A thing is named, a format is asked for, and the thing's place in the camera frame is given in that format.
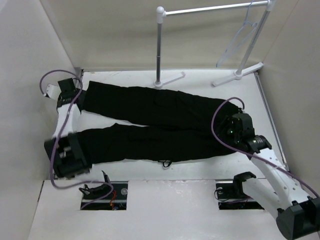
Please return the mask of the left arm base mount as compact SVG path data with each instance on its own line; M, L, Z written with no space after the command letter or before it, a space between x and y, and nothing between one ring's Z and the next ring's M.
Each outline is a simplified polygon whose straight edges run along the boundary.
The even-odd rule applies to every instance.
M127 209L129 190L128 181L112 181L113 191L104 184L85 184L81 192L80 210L82 211L117 211Z

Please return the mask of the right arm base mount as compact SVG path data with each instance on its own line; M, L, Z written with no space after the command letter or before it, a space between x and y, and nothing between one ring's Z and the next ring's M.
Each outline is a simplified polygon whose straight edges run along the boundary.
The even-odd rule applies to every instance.
M264 210L255 200L243 193L236 193L232 180L215 182L214 197L219 210Z

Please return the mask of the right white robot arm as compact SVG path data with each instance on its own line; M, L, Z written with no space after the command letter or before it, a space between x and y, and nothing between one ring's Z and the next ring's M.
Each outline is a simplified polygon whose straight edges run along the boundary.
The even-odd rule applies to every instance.
M214 135L224 145L245 154L271 186L266 187L253 173L243 172L233 178L231 190L236 197L248 196L268 211L287 240L319 232L320 198L311 197L302 189L299 181L277 159L269 141L255 133L247 113L226 117Z

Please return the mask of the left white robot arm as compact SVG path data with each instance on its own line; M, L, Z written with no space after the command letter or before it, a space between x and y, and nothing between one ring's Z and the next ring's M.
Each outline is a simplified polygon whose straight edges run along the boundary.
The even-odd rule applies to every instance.
M114 190L108 176L104 181L86 180L67 186L57 185L55 177L71 179L90 172L92 164L85 156L77 135L78 120L82 114L84 99L83 84L76 87L74 79L67 78L58 82L60 93L57 97L57 125L51 139L44 142L44 149L49 157L49 177L51 184L58 190L66 190L83 185L85 195L96 193L100 199L108 199Z

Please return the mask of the black trousers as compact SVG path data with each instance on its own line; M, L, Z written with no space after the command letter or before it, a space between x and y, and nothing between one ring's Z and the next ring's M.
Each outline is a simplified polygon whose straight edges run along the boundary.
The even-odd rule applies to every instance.
M221 144L218 132L239 108L224 99L208 98L168 89L122 87L90 82L83 109L126 121L77 133L91 164L122 160L181 162L233 153Z

